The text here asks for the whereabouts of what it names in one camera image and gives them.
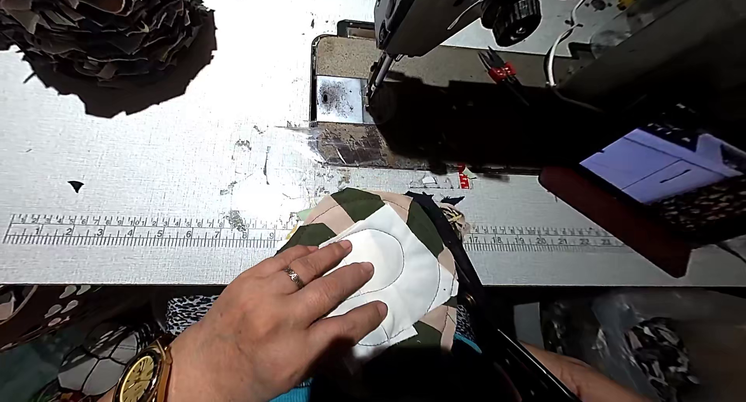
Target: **screen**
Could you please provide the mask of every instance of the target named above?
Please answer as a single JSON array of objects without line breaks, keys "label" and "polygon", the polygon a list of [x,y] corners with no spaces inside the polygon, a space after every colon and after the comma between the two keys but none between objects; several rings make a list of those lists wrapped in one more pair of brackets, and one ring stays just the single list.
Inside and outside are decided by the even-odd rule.
[{"label": "screen", "polygon": [[746,173],[746,152],[702,130],[652,122],[580,163],[644,204]]}]

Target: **hand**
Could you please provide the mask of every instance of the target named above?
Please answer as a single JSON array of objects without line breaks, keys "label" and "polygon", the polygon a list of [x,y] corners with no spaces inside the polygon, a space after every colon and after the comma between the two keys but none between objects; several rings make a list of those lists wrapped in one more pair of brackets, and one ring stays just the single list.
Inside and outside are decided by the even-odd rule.
[{"label": "hand", "polygon": [[583,402],[650,402],[579,359],[523,345]]},{"label": "hand", "polygon": [[[174,340],[168,401],[269,400],[307,378],[330,347],[351,347],[378,327],[387,314],[380,301],[320,320],[373,277],[368,262],[322,277],[351,248],[349,241],[295,246],[239,275]],[[288,266],[303,289],[282,271]]]}]

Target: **black knob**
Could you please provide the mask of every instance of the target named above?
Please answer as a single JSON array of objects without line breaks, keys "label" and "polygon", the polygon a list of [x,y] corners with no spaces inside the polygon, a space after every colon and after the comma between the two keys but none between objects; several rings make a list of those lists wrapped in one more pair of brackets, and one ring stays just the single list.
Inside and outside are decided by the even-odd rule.
[{"label": "black knob", "polygon": [[500,7],[492,34],[500,46],[515,45],[531,35],[541,21],[539,0],[520,0]]}]

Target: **white fabric patch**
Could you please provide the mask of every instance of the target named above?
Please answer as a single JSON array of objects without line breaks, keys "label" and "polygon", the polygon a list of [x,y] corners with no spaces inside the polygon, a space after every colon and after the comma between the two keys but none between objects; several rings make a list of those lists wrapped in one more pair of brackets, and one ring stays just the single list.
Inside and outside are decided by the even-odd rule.
[{"label": "white fabric patch", "polygon": [[352,348],[352,357],[347,360],[351,368],[417,335],[412,325],[458,292],[458,281],[388,205],[319,247],[340,240],[349,240],[352,252],[335,270],[346,264],[370,262],[375,272],[329,316],[343,315],[371,301],[383,301],[389,307],[382,324]]}]

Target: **watch face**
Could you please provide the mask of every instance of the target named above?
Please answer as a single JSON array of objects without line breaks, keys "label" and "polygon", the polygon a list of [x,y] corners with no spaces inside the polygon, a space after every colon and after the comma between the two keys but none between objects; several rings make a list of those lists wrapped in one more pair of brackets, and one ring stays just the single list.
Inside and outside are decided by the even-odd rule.
[{"label": "watch face", "polygon": [[155,374],[153,357],[140,357],[125,374],[119,392],[119,402],[142,402],[143,396],[150,390]]}]

